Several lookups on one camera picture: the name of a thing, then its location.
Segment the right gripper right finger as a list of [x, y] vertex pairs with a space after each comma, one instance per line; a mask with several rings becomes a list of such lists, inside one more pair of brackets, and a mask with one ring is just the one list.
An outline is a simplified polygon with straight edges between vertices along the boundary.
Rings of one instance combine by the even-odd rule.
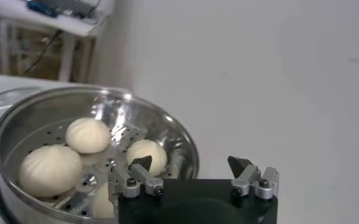
[[232, 195], [236, 198], [246, 197], [254, 190], [257, 198], [270, 200], [279, 194], [279, 173], [274, 167], [261, 170], [248, 159], [229, 156], [227, 162], [233, 173], [231, 180]]

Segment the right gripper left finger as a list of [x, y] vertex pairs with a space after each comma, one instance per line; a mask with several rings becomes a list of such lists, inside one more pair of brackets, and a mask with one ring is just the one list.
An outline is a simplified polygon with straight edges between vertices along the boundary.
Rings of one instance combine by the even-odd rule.
[[164, 194], [163, 180], [149, 173], [152, 156], [137, 158], [125, 168], [114, 165], [108, 173], [108, 199], [114, 203], [119, 195], [125, 198], [136, 198], [142, 193], [153, 197]]

